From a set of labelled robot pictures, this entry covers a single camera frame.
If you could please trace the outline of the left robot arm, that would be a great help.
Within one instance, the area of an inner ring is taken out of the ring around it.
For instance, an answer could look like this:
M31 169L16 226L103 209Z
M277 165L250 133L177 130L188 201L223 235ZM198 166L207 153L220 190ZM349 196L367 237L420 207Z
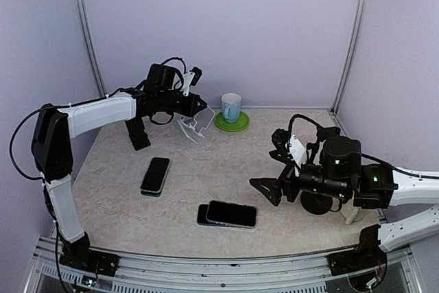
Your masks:
M192 93L202 77L194 67L181 72L167 61L151 65L146 79L135 87L118 88L113 93L76 104L45 104L34 111L38 119L31 153L48 200L58 232L65 244L71 244L70 259L83 268L96 262L93 249L86 246L88 235L82 226L73 198L72 139L109 124L123 121L135 150L151 145L144 117L157 113L192 118L208 107L200 95Z

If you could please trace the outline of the white folding phone stand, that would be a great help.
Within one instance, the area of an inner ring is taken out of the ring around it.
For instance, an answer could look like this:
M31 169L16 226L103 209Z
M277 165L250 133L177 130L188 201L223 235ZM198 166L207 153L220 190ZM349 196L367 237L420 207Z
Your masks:
M214 117L215 111L207 106L193 117L181 117L176 122L186 138L199 145L199 140L204 138L203 132L210 126Z

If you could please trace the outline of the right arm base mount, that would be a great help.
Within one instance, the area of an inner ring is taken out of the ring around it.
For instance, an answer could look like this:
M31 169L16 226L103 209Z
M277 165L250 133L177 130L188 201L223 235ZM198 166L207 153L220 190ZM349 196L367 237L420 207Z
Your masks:
M381 243L378 238L380 228L380 224L363 228L360 232L359 243L352 250L329 254L327 263L331 275L337 276L386 265L387 254L379 247Z

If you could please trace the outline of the black folding phone stand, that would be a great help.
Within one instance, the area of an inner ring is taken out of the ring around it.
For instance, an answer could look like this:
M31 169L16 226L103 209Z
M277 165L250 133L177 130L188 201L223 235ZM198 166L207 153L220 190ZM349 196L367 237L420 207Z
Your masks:
M125 121L125 125L128 130L128 136L132 146L136 151L151 146L151 142L147 133L145 132L145 125L140 117Z

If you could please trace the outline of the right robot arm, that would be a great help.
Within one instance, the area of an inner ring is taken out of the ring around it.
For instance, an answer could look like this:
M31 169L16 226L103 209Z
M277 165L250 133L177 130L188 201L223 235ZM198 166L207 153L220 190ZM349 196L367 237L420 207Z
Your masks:
M335 135L303 145L296 136L289 140L275 137L270 156L285 164L278 178L252 178L250 185L259 190L274 206L282 197L289 202L299 198L302 207L314 215L332 210L333 201L343 206L349 202L354 210L387 209L403 204L427 204L428 210L398 222L368 227L361 231L359 247L351 253L351 263L365 268L378 255L377 247L366 242L372 233L374 243L383 252L438 233L438 173L394 167L369 156L362 164L358 140Z

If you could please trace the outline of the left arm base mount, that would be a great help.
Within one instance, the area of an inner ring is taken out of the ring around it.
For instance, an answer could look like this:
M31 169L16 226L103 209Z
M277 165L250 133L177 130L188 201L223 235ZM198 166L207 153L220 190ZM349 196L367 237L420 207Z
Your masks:
M62 242L60 256L62 265L97 275L115 276L120 260L118 255L91 249L87 233L73 243L68 242L63 236L59 236Z

